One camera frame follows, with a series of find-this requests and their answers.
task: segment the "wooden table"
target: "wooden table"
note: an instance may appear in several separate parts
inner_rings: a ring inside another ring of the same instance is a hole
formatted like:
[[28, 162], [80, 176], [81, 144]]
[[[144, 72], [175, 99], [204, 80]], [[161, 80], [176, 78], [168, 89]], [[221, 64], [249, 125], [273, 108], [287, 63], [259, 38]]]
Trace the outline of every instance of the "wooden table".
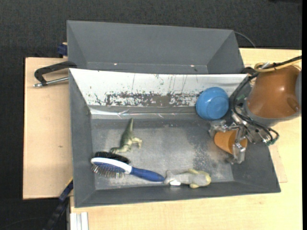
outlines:
[[[245, 65], [285, 61], [299, 50], [240, 49]], [[35, 69], [67, 59], [25, 61], [24, 199], [58, 197], [72, 177], [68, 84], [34, 88]], [[64, 77], [67, 71], [47, 75]], [[281, 137], [271, 147], [282, 192], [120, 206], [75, 208], [88, 212], [95, 229], [301, 229], [301, 117], [278, 123]]]

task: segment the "hairbrush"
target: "hairbrush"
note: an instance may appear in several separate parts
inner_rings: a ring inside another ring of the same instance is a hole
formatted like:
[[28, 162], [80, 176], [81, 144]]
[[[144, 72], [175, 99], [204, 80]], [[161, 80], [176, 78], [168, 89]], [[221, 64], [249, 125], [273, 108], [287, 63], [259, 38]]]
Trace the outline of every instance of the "hairbrush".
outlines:
[[138, 169], [130, 166], [126, 161], [122, 158], [120, 161], [117, 158], [117, 154], [113, 154], [116, 158], [110, 158], [109, 154], [103, 154], [104, 156], [109, 156], [109, 158], [98, 156], [91, 159], [91, 163], [94, 166], [92, 169], [95, 173], [100, 175], [108, 176], [108, 177], [116, 177], [121, 178], [124, 174], [131, 174], [137, 177], [140, 177], [144, 180], [152, 181], [152, 182], [162, 182], [165, 178], [153, 171]]
[[[114, 153], [111, 153], [111, 152], [106, 152], [106, 151], [96, 152], [95, 155], [94, 155], [94, 158], [113, 159], [113, 160], [123, 162], [125, 164], [130, 164], [130, 160], [127, 159], [126, 157], [120, 156], [118, 154], [114, 154]], [[122, 173], [122, 172], [114, 171], [114, 170], [111, 170], [111, 169], [107, 170], [107, 169], [99, 167], [96, 164], [92, 165], [92, 171], [96, 174], [103, 175], [103, 176], [106, 176], [106, 177], [113, 177], [113, 178], [124, 177], [124, 173]]]

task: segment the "black carpet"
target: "black carpet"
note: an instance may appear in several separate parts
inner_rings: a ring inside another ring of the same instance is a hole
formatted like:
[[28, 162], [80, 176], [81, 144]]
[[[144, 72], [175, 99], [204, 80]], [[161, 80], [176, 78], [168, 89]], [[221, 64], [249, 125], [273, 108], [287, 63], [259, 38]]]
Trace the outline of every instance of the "black carpet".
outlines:
[[[259, 48], [301, 49], [300, 0], [0, 0], [0, 230], [41, 229], [56, 199], [22, 199], [23, 58], [59, 57], [66, 20], [232, 29]], [[252, 47], [237, 34], [240, 47]], [[58, 229], [65, 227], [65, 221]]]

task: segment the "plastic dinosaur figure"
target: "plastic dinosaur figure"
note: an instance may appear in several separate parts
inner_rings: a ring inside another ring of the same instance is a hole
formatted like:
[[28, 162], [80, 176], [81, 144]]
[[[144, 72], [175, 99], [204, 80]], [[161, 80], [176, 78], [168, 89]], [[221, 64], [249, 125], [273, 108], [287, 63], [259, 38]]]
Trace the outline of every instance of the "plastic dinosaur figure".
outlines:
[[181, 174], [173, 174], [171, 171], [166, 171], [164, 184], [179, 186], [182, 183], [190, 185], [191, 188], [198, 188], [209, 185], [211, 183], [211, 177], [207, 172], [197, 171], [195, 169], [188, 169], [187, 172]]
[[121, 136], [120, 139], [120, 144], [119, 144], [119, 148], [111, 148], [110, 152], [112, 153], [124, 153], [126, 151], [131, 151], [131, 147], [133, 143], [137, 143], [139, 149], [141, 148], [142, 145], [142, 140], [136, 138], [133, 135], [133, 118], [130, 119], [126, 130], [124, 131], [124, 133]]

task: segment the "blue brush handle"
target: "blue brush handle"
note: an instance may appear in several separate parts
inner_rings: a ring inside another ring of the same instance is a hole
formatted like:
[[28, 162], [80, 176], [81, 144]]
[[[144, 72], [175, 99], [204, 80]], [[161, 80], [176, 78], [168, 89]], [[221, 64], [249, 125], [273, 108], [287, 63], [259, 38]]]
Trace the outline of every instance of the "blue brush handle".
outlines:
[[132, 167], [130, 174], [152, 182], [162, 182], [165, 180], [165, 178], [162, 175], [156, 172], [144, 169], [138, 169], [134, 167]]

